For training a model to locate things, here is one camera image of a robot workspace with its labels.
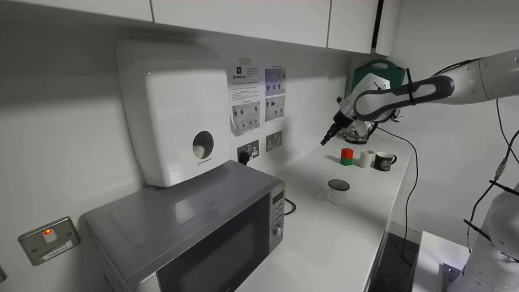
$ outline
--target microwave window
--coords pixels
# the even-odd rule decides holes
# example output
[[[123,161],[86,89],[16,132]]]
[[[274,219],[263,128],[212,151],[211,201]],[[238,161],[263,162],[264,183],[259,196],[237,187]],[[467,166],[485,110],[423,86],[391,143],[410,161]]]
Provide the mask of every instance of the microwave window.
[[[162,292],[232,292],[269,253],[269,196],[162,268]]]

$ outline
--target countertop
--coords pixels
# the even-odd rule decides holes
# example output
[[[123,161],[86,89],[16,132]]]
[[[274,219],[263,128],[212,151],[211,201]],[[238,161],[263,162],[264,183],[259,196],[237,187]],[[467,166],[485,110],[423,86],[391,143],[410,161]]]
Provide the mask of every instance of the countertop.
[[[340,166],[342,148],[397,154],[389,172]],[[238,292],[361,292],[391,224],[392,206],[410,161],[410,148],[386,133],[366,146],[339,138],[290,164],[277,177],[297,211],[285,218],[280,245],[238,287]],[[350,183],[344,205],[326,200],[327,182]]]
[[[446,263],[462,269],[469,258],[469,248],[438,235],[423,232],[412,292],[441,292],[439,265]]]

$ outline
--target microwave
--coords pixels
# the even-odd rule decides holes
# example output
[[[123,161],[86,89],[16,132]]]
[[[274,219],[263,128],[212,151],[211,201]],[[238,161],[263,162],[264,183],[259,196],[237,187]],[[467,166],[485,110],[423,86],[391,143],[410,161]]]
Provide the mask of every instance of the microwave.
[[[284,182],[228,161],[84,214],[115,292],[232,292],[284,237]]]

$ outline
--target microwave control panel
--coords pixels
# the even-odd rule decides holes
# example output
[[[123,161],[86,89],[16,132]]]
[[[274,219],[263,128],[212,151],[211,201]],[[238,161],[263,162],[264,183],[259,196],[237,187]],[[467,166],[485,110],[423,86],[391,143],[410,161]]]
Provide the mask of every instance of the microwave control panel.
[[[285,196],[284,196],[284,192],[277,193],[272,196],[272,219],[271,219],[271,250],[279,245],[280,239],[282,239],[282,234],[284,234],[284,216],[285,216],[285,211],[284,211],[284,203],[285,203]]]

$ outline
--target cabinet door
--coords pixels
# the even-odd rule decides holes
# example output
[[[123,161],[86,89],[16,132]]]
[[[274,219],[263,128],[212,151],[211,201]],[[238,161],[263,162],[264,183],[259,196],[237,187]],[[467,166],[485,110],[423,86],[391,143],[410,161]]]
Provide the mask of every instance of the cabinet door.
[[[374,50],[381,55],[391,55],[396,26],[400,15],[400,0],[384,0]]]
[[[27,3],[117,18],[152,21],[149,0],[6,0],[6,3]]]
[[[378,0],[332,0],[327,47],[371,52]]]
[[[152,0],[160,25],[326,47],[329,0]]]

